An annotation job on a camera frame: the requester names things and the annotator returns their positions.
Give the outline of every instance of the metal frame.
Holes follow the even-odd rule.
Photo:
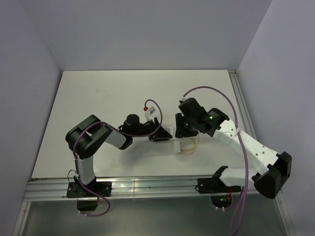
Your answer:
[[[236,96],[238,107],[245,131],[256,139],[252,121],[247,110],[244,97],[236,76],[236,70],[229,70],[232,87]],[[135,199],[158,197],[189,197],[199,196],[194,187],[197,179],[208,176],[178,176],[178,177],[126,177],[126,178],[98,178],[97,181],[111,181],[112,192],[108,199]],[[29,181],[23,197],[20,214],[14,229],[14,236],[21,236],[29,212],[31,202],[35,201],[76,201],[66,198],[68,188],[67,179],[42,179]],[[249,194],[257,194],[256,190],[249,190]],[[286,208],[282,193],[276,197],[279,215],[282,218],[286,235],[295,236],[292,221]]]
[[[243,94],[241,91],[241,87],[240,87],[240,84],[239,84],[238,79],[237,79],[236,70],[230,70],[229,75],[230,75],[231,83],[232,83],[234,93],[236,96],[236,101],[238,103],[240,113],[242,116],[242,121],[244,123],[244,129],[245,129],[246,133],[251,135],[253,138],[257,139],[253,125],[252,125],[252,121],[250,118],[250,114],[247,110],[246,103],[245,103],[245,100],[244,100],[244,97],[243,97]],[[281,190],[281,192],[279,192],[277,194],[275,199],[277,202],[279,214],[280,214],[280,217],[282,219],[286,235],[287,236],[296,236],[296,232],[295,232],[295,229],[293,227],[293,223],[292,223],[290,214],[287,210],[287,207],[286,207],[286,204],[284,201],[282,190]]]

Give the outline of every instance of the black mounting bracket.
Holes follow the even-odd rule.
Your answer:
[[[110,197],[112,191],[112,182],[102,181],[97,182],[96,178],[86,185],[86,187],[93,192],[98,193],[103,197]],[[74,182],[70,182],[67,190],[67,198],[88,198],[95,197],[92,193],[86,191],[77,178],[74,178]],[[77,200],[77,209],[78,211],[94,211],[97,208],[98,201],[90,201],[90,200]]]
[[[221,166],[215,174],[211,178],[199,178],[198,185],[198,192],[200,194],[205,193],[226,193],[228,191],[232,193],[241,192],[241,186],[226,186],[221,180],[220,176],[222,172],[228,168],[227,166]]]

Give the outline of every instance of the robotic arm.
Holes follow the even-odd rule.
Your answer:
[[[229,117],[217,108],[210,111],[199,105],[194,98],[180,101],[182,114],[176,114],[176,138],[196,136],[198,132],[230,146],[239,154],[243,154],[237,132],[240,133],[248,155],[248,161],[254,167],[250,169],[250,182],[263,196],[273,199],[280,191],[291,173],[291,156],[283,152],[277,153],[259,143],[246,132],[237,130]],[[222,192],[228,186],[242,186],[245,181],[244,169],[233,169],[227,166],[219,168],[212,180],[198,180],[200,193]]]

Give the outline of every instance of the black clamp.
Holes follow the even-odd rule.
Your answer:
[[[205,193],[237,193],[241,192],[241,186],[226,186],[221,180],[220,177],[227,166],[221,166],[211,178],[199,178],[198,185],[195,187],[200,194]]]

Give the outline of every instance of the small object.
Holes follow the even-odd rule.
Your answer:
[[[182,103],[182,102],[185,102],[187,100],[187,98],[183,97],[179,102]]]
[[[151,115],[156,111],[156,109],[154,107],[150,107],[149,109],[147,109],[144,113],[144,116],[146,117],[147,121],[151,120]]]

